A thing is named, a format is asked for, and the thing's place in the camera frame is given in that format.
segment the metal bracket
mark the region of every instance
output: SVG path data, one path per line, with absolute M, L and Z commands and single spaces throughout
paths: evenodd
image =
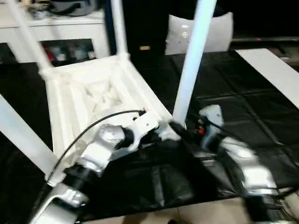
M 219 105 L 210 105 L 199 111 L 200 116 L 205 116 L 209 121 L 217 124 L 218 126 L 223 126 L 223 117 L 221 108 Z M 213 137 L 220 133 L 220 129 L 209 125 L 206 130 L 206 134 L 201 141 L 201 147 L 204 150 L 208 150 L 208 145 L 213 139 Z
M 220 143 L 220 147 L 225 149 L 228 156 L 233 160 L 228 160 L 233 172 L 233 164 L 236 163 L 237 181 L 241 186 L 240 193 L 244 195 L 276 195 L 276 183 L 271 171 L 262 165 L 259 158 L 245 143 L 226 137 Z
M 141 138 L 149 131 L 158 127 L 159 123 L 153 112 L 146 112 L 144 115 L 138 117 L 132 125 L 127 127 L 134 134 L 134 142 L 127 148 L 121 148 L 114 151 L 111 156 L 111 160 L 116 160 L 129 153 L 137 151 Z
M 40 222 L 41 217 L 44 218 L 44 217 L 49 216 L 48 213 L 51 213 L 51 211 L 53 211 L 53 209 L 48 209 L 48 207 L 49 206 L 53 207 L 52 202 L 55 198 L 59 198 L 60 200 L 64 201 L 65 203 L 69 204 L 70 206 L 72 206 L 74 208 L 84 206 L 88 202 L 88 197 L 85 194 L 83 194 L 83 193 L 63 184 L 63 183 L 58 183 L 56 185 L 56 187 L 46 197 L 46 199 L 42 203 L 40 209 L 38 210 L 36 215 L 33 217 L 33 219 L 30 221 L 30 224 L 41 223 Z M 65 216 L 65 217 L 70 218 L 70 220 L 64 220 L 65 221 L 64 223 L 74 223 L 73 219 L 76 217 L 75 213 L 72 213 L 72 215 L 70 215 L 70 212 L 67 211 L 66 209 L 62 208 L 59 210 L 65 214 L 67 214 L 67 216 Z

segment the wire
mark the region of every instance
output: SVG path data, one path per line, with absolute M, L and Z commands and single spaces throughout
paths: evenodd
M 61 155 L 61 157 L 59 158 L 59 160 L 57 161 L 57 163 L 55 164 L 53 170 L 51 171 L 49 177 L 47 178 L 47 181 L 46 183 L 43 185 L 40 193 L 38 194 L 38 197 L 33 205 L 33 209 L 32 211 L 35 211 L 37 206 L 39 205 L 42 197 L 43 197 L 43 194 L 47 188 L 47 184 L 49 183 L 49 180 L 52 178 L 52 176 L 54 175 L 54 173 L 56 172 L 58 166 L 60 165 L 62 159 L 65 157 L 65 155 L 69 152 L 69 150 L 75 145 L 75 143 L 88 131 L 90 130 L 92 127 L 96 126 L 98 123 L 108 119 L 108 118 L 111 118 L 111 117 L 114 117 L 114 116 L 117 116 L 117 115 L 121 115 L 121 114 L 124 114 L 124 113 L 134 113 L 134 112 L 137 112 L 137 113 L 143 113 L 144 111 L 141 111 L 141 110 L 130 110 L 130 111 L 122 111 L 122 112 L 117 112 L 117 113 L 113 113 L 113 114 L 109 114 L 97 121 L 95 121 L 94 123 L 92 123 L 90 126 L 88 126 L 86 129 L 83 130 L 83 132 L 81 132 L 75 139 L 74 141 L 67 147 L 67 149 L 64 151 L 64 153 Z
M 236 139 L 238 139 L 238 140 L 241 141 L 241 142 L 245 142 L 241 137 L 239 137 L 239 136 L 236 135 L 235 133 L 232 133 L 232 132 L 226 130 L 225 128 L 223 128 L 223 127 L 221 127 L 221 126 L 219 126 L 219 125 L 217 125 L 217 124 L 211 122 L 211 121 L 208 120 L 208 119 L 205 119 L 204 122 L 207 122 L 208 124 L 210 124 L 210 125 L 212 125 L 212 126 L 218 128 L 219 130 L 223 131 L 224 133 L 230 135 L 231 137 L 235 137 Z

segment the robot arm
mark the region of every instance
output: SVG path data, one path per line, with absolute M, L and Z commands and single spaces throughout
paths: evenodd
M 187 141 L 199 144 L 199 153 L 218 155 L 234 188 L 239 192 L 254 223 L 275 224 L 288 222 L 277 200 L 277 187 L 271 172 L 245 143 L 232 137 L 216 138 L 223 119 L 218 105 L 199 112 L 199 128 L 195 136 L 180 125 L 170 123 L 172 129 Z M 159 123 L 147 112 L 132 125 L 102 125 L 75 164 L 64 170 L 65 178 L 46 197 L 30 224 L 73 224 L 89 201 L 88 194 L 106 166 L 112 160 L 138 150 L 141 138 L 152 130 L 158 132 Z
M 192 151 L 195 157 L 206 158 L 213 155 L 213 159 L 224 167 L 234 189 L 243 199 L 252 222 L 294 223 L 286 221 L 289 218 L 278 199 L 271 171 L 260 162 L 247 144 L 232 137 L 219 136 L 222 126 L 223 119 L 218 105 L 205 107 L 199 112 L 198 127 L 193 135 L 171 125 L 181 136 L 189 135 L 188 141 L 192 140 L 201 146 Z
M 151 112 L 125 128 L 102 125 L 75 164 L 64 170 L 65 178 L 47 195 L 30 224 L 75 223 L 108 163 L 138 150 L 141 138 L 158 127 Z

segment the black fabric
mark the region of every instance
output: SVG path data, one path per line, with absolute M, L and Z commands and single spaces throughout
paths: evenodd
M 171 112 L 184 55 L 133 60 Z M 45 85 L 34 64 L 0 67 L 0 93 L 51 148 Z M 203 55 L 187 116 L 192 129 L 201 107 L 219 104 L 225 127 L 242 137 L 274 174 L 279 187 L 299 185 L 299 111 L 235 52 Z M 24 223 L 43 174 L 5 136 L 0 137 L 3 223 Z M 236 196 L 182 143 L 166 141 L 112 162 L 98 182 L 83 220 L 121 216 Z M 225 177 L 221 166 L 215 169 Z

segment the floor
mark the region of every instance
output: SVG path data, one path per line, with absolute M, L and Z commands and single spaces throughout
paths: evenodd
M 240 198 L 233 198 L 150 213 L 107 218 L 86 224 L 167 224 L 171 219 L 189 224 L 249 223 Z

